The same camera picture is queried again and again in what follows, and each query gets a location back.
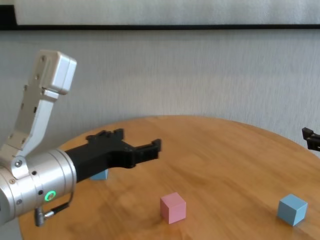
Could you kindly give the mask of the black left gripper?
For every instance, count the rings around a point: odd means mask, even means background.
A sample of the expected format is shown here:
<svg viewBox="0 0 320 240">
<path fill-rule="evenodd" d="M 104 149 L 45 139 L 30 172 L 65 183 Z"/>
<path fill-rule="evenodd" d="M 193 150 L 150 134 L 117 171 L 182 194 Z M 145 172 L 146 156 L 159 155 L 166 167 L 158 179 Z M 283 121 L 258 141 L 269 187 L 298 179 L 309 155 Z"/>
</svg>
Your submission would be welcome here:
<svg viewBox="0 0 320 240">
<path fill-rule="evenodd" d="M 67 150 L 65 153 L 75 167 L 76 181 L 79 183 L 110 168 L 131 169 L 137 164 L 159 158 L 161 139 L 136 147 L 123 139 L 123 128 L 102 130 L 86 136 L 88 143 Z"/>
</svg>

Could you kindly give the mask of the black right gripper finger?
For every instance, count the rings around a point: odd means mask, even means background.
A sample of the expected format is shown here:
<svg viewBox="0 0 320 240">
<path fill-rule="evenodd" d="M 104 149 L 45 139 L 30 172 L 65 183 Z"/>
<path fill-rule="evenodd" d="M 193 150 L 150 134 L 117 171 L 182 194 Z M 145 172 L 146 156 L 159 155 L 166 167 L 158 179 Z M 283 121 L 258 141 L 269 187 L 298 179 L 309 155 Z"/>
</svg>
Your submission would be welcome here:
<svg viewBox="0 0 320 240">
<path fill-rule="evenodd" d="M 302 137 L 307 143 L 307 148 L 313 151 L 320 151 L 320 135 L 314 133 L 313 130 L 304 127 L 302 128 Z"/>
</svg>

